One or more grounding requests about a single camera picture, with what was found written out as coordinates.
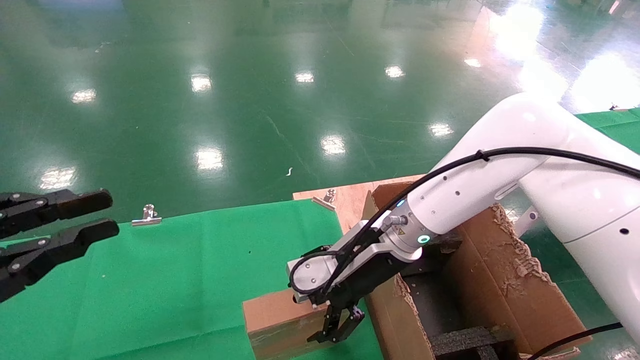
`cardboard flap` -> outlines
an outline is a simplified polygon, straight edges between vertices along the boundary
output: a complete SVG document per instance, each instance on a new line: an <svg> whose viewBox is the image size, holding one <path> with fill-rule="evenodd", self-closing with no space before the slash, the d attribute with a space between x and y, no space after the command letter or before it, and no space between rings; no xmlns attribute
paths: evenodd
<svg viewBox="0 0 640 360"><path fill-rule="evenodd" d="M515 236L502 206L484 210L457 230L463 246L445 272L455 280L462 308L473 325L506 323L516 334L518 349L529 354L585 330L540 262Z"/></svg>

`green cloth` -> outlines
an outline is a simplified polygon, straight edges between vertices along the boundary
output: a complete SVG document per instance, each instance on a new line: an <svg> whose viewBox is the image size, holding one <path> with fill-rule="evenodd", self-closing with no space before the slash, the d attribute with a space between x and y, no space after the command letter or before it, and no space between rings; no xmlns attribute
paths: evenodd
<svg viewBox="0 0 640 360"><path fill-rule="evenodd" d="M0 359L253 359L242 301L284 289L288 260L341 235L310 200L122 224L1 304ZM366 318L349 341L300 358L382 356Z"/></svg>
<svg viewBox="0 0 640 360"><path fill-rule="evenodd" d="M640 108L579 114L576 117L640 154Z"/></svg>

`wooden board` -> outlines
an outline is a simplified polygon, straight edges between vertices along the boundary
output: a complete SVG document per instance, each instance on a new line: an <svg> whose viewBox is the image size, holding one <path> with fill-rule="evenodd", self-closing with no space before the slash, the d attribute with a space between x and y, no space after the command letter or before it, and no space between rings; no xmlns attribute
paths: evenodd
<svg viewBox="0 0 640 360"><path fill-rule="evenodd" d="M367 192L372 192L379 185L403 183L407 181L416 181L423 175L397 177L395 179L371 181L369 183L353 184L338 186L335 188L326 188L318 190L309 190L307 192L293 193L294 200L311 199L318 197L322 199L327 190L335 190L335 211L338 214L338 221L340 222L340 228L342 233L346 233L351 227L362 219L362 208L364 208L364 202L367 198Z"/></svg>

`metal clip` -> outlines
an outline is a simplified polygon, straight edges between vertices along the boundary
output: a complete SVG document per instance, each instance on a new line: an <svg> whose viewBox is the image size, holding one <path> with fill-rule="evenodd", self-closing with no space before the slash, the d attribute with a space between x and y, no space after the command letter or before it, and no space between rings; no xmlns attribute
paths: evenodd
<svg viewBox="0 0 640 360"><path fill-rule="evenodd" d="M335 211L335 206L332 204L335 201L335 189L327 190L323 199L314 196L311 198L311 201L316 204L320 204L331 211Z"/></svg>
<svg viewBox="0 0 640 360"><path fill-rule="evenodd" d="M140 220L132 220L132 226L143 226L143 225L154 225L160 224L162 222L162 218L158 218L158 213L155 211L155 207L153 204L147 204L142 209L142 219Z"/></svg>

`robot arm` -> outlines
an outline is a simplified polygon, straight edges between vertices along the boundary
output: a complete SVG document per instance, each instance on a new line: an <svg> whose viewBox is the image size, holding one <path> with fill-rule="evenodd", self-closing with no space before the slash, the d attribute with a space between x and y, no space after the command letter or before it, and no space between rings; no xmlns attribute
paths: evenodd
<svg viewBox="0 0 640 360"><path fill-rule="evenodd" d="M492 108L431 172L478 149L523 145L579 152L640 168L640 156L560 106L519 94ZM360 298L420 258L425 244L437 242L438 235L517 187L640 342L640 183L597 165L540 154L470 162L420 185L355 239L362 249L327 285L329 291L319 285L330 280L346 256L340 250L348 249L366 222L322 249L326 254L288 262L296 301L331 304L323 330L309 341L346 338L363 317L356 308ZM338 329L342 309L349 309L350 321Z"/></svg>

